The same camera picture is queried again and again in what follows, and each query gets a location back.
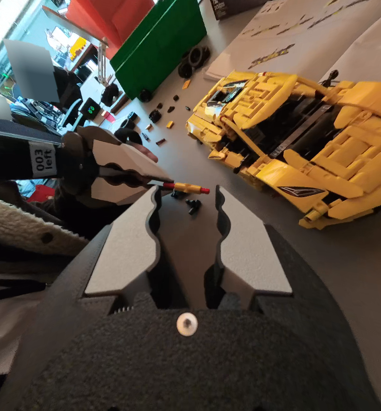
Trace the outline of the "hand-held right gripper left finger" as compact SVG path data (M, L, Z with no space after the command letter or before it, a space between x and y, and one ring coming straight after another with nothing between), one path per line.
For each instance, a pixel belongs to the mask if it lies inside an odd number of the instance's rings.
M172 307L175 279L158 236L160 208L160 187L154 185L112 223L85 288L87 297L114 296L126 307L144 292L157 308Z

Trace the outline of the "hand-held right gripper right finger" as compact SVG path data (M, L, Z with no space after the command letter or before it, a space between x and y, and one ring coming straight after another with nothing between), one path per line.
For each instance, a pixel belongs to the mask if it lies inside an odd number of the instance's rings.
M215 189L220 239L204 275L206 306L217 309L225 294L250 309L258 295L292 297L293 290L263 221L225 188Z

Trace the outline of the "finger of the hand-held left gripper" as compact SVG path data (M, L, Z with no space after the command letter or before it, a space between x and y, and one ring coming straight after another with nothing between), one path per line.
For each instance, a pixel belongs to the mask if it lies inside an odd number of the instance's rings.
M94 140L92 154L101 177L130 176L144 182L174 181L157 163L131 145Z
M174 182L171 178L142 175L97 177L90 188L90 206L122 206L135 203L150 189L151 181Z

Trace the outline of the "yellow pin connector brick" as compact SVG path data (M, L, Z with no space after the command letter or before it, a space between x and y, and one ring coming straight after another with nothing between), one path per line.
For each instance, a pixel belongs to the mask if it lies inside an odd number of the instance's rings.
M193 185L190 183L181 183L176 182L174 183L173 189L178 192L183 192L186 194L201 194L201 186Z

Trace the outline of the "person's left forearm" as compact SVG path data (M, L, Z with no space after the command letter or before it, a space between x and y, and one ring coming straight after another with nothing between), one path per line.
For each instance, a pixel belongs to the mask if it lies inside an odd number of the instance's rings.
M61 185L57 186L53 198L44 202L29 202L34 209L42 210L44 217L59 222L63 228L88 240L93 239L106 225L114 222L131 206L118 206L101 201L99 203L99 207L88 207Z

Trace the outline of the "grey desk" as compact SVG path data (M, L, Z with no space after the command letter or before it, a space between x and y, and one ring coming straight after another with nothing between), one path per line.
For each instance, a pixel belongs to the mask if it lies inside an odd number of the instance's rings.
M205 67L192 77L195 105L214 85L204 78L204 70ZM129 112L137 113L140 109L135 99L115 116L114 124L104 121L101 126L112 130ZM329 288L358 341L369 378L381 401L381 211L321 231L304 229L298 225L302 214L289 202L272 193L257 191L227 167L210 162L207 147L187 134L149 150L175 181L211 190L210 195L191 196L202 201L195 217L188 214L183 201L170 196L162 200L159 233L189 305L205 308L203 275L214 262L215 246L220 238L214 189L221 185L264 223L273 226Z

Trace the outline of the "person's left hand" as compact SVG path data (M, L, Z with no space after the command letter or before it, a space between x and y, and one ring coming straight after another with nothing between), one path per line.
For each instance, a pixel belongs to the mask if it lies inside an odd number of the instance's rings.
M146 148L143 145L137 144L137 143L132 143L132 146L140 151L143 155L145 155L147 158L151 159L154 163L158 163L158 157L154 155L148 148Z

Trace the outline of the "pile of black yellow bricks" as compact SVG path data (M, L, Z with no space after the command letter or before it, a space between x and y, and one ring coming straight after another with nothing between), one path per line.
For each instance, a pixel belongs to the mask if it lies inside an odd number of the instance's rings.
M137 98L141 107L138 110L138 133L144 146L149 149L168 145L177 137L186 136L185 123L195 105L193 80L183 88L186 80L172 75L151 92L149 101Z

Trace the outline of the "black device with green display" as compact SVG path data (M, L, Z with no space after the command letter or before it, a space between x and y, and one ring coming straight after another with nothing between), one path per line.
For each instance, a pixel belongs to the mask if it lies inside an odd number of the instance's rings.
M87 98L86 101L79 107L79 113L83 115L86 120L94 120L100 113L101 106L94 99Z

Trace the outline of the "green plastic bin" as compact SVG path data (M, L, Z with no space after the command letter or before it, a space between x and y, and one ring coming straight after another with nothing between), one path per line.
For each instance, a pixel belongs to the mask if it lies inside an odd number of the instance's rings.
M207 34L196 0L158 1L110 60L129 99L154 92Z

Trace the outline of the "red plastic bin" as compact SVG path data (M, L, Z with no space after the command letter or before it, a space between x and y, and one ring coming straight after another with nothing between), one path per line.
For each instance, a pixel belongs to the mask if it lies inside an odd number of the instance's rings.
M154 5L152 0L72 0L66 18L96 38L105 37L110 60Z

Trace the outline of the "yellow toy brick car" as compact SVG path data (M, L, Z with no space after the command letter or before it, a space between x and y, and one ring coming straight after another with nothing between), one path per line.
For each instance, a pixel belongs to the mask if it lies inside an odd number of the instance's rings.
M337 75L232 71L186 130L209 159L294 205L306 229L363 218L381 209L381 82Z

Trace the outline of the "toy car set box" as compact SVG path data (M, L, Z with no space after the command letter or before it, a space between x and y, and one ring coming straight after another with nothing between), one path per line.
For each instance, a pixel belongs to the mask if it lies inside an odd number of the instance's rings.
M239 13L263 6L266 0L211 0L211 6L217 21Z

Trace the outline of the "building instruction booklet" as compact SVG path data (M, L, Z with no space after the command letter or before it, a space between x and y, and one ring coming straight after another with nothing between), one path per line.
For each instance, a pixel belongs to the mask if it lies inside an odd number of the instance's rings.
M296 74L321 81L381 80L381 0L269 1L204 73Z

